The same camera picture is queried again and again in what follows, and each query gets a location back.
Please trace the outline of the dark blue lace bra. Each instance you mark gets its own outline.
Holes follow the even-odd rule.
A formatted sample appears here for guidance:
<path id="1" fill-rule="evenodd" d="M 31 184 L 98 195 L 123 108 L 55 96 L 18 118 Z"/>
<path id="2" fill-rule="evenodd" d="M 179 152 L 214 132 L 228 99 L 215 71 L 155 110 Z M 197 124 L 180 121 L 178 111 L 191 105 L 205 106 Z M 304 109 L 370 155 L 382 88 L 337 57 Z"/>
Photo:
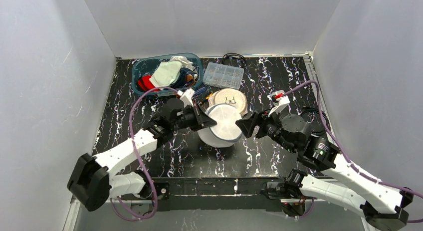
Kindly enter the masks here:
<path id="1" fill-rule="evenodd" d="M 193 70 L 183 67 L 180 69 L 178 78 L 170 85 L 171 88 L 184 88 L 194 86 L 199 78 L 199 67 Z"/>

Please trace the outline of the orange black bra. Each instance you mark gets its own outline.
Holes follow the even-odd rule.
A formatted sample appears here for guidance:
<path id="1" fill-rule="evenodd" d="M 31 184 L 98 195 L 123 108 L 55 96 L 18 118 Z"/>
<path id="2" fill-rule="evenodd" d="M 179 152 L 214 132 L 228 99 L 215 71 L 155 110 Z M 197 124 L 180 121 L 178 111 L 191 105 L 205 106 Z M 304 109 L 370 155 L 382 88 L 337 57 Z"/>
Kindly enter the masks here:
<path id="1" fill-rule="evenodd" d="M 186 84 L 191 84 L 191 83 L 193 83 L 194 82 L 194 77 L 193 77 L 193 75 L 191 75 L 191 74 L 187 74 L 186 75 Z"/>

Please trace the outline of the pale cream bra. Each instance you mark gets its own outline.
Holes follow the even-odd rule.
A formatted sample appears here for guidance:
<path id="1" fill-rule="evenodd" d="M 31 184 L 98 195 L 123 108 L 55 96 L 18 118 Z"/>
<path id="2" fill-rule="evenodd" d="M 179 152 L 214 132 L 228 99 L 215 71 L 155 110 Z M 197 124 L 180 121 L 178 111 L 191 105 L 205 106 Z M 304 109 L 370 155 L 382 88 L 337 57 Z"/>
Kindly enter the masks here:
<path id="1" fill-rule="evenodd" d="M 161 62 L 149 81 L 155 87 L 169 86 L 177 79 L 181 68 L 182 63 L 179 61 Z"/>

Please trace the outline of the red bra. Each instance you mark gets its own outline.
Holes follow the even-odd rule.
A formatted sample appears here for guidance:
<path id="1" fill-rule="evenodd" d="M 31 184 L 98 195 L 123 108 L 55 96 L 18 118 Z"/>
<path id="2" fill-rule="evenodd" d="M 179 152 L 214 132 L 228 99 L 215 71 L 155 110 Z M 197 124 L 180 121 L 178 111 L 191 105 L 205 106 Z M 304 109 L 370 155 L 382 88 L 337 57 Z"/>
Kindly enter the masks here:
<path id="1" fill-rule="evenodd" d="M 136 87 L 137 87 L 137 89 L 139 91 L 146 92 L 146 91 L 148 91 L 150 89 L 155 88 L 155 86 L 150 81 L 150 78 L 151 77 L 152 77 L 151 75 L 144 75 L 144 76 L 140 77 L 136 81 Z"/>

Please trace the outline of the teal plastic bin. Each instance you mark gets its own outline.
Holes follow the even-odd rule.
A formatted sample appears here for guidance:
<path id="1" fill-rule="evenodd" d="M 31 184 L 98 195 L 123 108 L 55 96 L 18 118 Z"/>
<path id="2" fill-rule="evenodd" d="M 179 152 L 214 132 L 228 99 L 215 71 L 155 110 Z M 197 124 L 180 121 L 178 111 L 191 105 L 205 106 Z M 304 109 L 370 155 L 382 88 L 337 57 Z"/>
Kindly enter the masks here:
<path id="1" fill-rule="evenodd" d="M 168 54 L 168 55 L 161 55 L 161 56 L 154 56 L 149 58 L 144 58 L 137 61 L 133 68 L 132 68 L 132 88 L 134 93 L 138 95 L 143 95 L 145 92 L 139 91 L 136 87 L 136 81 L 144 76 L 144 75 L 152 75 L 154 71 L 158 68 L 161 62 L 167 62 L 170 60 L 172 56 L 182 55 L 185 56 L 189 61 L 192 61 L 194 67 L 199 67 L 199 78 L 194 86 L 191 87 L 184 87 L 184 88 L 174 88 L 175 90 L 185 91 L 187 89 L 197 90 L 203 83 L 204 78 L 204 69 L 201 63 L 200 58 L 193 54 L 193 53 L 176 53 L 176 54 Z M 149 95 L 157 95 L 157 96 L 172 96 L 175 93 L 168 89 L 160 89 L 159 87 L 155 87 L 151 89 Z"/>

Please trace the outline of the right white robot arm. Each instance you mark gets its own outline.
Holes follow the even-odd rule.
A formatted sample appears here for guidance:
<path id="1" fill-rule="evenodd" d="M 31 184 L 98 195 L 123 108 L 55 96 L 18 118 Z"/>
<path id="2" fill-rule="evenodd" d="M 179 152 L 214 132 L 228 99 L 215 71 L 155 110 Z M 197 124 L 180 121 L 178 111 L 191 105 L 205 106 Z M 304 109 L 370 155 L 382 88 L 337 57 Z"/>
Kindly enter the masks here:
<path id="1" fill-rule="evenodd" d="M 409 213 L 404 208 L 413 201 L 413 194 L 383 186 L 375 178 L 362 177 L 334 144 L 314 136 L 311 125 L 301 116 L 281 118 L 275 113 L 254 112 L 246 119 L 237 120 L 236 125 L 246 137 L 259 127 L 257 138 L 268 136 L 285 150 L 296 153 L 297 160 L 304 166 L 341 183 L 328 183 L 293 169 L 283 182 L 272 183 L 264 189 L 269 198 L 288 193 L 294 198 L 322 199 L 353 211 L 381 231 L 398 231 L 407 225 Z"/>

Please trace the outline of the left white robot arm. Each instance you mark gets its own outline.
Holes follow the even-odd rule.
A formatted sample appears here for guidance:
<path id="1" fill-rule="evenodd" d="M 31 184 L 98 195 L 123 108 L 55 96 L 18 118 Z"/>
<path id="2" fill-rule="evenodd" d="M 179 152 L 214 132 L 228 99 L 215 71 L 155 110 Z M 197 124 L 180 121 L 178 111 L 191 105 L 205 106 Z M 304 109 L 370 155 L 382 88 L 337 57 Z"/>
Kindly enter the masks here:
<path id="1" fill-rule="evenodd" d="M 119 172 L 142 155 L 162 147 L 180 129 L 198 131 L 216 124 L 197 104 L 172 98 L 134 137 L 100 154 L 80 156 L 67 188 L 90 212 L 109 198 L 127 194 L 152 198 L 155 205 L 157 189 L 145 169 L 126 175 Z"/>

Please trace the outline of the red blue screwdriver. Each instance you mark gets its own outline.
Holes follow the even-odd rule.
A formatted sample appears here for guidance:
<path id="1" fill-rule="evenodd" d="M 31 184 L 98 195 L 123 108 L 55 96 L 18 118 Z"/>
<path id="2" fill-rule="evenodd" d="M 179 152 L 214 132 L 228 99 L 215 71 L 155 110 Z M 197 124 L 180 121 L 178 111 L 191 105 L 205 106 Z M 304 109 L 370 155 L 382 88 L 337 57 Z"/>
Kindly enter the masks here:
<path id="1" fill-rule="evenodd" d="M 207 87 L 202 87 L 202 88 L 200 88 L 200 89 L 198 89 L 198 90 L 196 90 L 196 91 L 194 92 L 193 97 L 200 96 L 200 95 L 202 95 L 203 93 L 205 93 L 207 90 L 208 90 L 208 88 L 207 88 Z"/>

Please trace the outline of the clear plastic screw box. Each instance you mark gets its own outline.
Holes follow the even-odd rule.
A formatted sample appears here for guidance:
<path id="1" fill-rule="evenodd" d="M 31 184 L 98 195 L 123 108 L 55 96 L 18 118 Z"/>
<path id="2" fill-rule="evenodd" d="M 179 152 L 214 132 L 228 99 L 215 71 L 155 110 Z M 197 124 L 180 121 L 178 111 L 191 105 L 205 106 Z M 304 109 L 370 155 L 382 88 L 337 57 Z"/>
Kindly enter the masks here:
<path id="1" fill-rule="evenodd" d="M 218 87 L 240 89 L 244 68 L 210 62 L 204 72 L 203 84 Z"/>

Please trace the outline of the white cloth in bin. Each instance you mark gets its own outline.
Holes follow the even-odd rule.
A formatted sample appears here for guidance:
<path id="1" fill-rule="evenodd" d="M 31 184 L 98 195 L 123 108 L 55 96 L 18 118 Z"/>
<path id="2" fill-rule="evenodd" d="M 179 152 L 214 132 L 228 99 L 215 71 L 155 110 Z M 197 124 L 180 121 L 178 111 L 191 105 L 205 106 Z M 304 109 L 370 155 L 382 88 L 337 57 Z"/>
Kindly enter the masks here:
<path id="1" fill-rule="evenodd" d="M 172 56 L 169 61 L 180 62 L 183 68 L 190 69 L 191 71 L 193 71 L 195 68 L 193 66 L 194 63 L 192 61 L 189 61 L 185 56 L 182 55 Z"/>

